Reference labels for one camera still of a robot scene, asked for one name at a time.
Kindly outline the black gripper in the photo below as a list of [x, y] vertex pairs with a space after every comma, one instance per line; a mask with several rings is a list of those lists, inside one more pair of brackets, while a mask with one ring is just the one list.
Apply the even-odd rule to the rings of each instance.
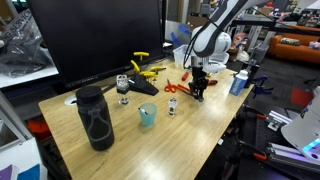
[[202, 67], [195, 67], [193, 66], [191, 68], [192, 71], [192, 81], [189, 82], [189, 87], [192, 96], [194, 99], [198, 99], [199, 102], [204, 101], [203, 93], [204, 90], [207, 88], [208, 80], [205, 78], [206, 73], [203, 71]]

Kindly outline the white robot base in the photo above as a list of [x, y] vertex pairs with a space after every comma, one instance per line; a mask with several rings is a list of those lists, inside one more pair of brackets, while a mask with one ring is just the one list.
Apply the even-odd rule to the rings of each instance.
[[303, 156], [320, 165], [320, 95], [284, 125], [281, 133]]

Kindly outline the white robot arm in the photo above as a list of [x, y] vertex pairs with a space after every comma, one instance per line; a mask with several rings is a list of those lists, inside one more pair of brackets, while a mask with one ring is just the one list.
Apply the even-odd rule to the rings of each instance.
[[224, 29], [239, 13], [267, 1], [223, 0], [207, 22], [193, 30], [185, 58], [188, 58], [190, 54], [193, 55], [191, 59], [193, 79], [188, 85], [194, 99], [199, 102], [204, 100], [203, 92], [208, 85], [205, 76], [208, 73], [217, 72], [217, 69], [209, 62], [209, 57], [216, 54], [225, 54], [231, 46], [231, 37], [224, 32]]

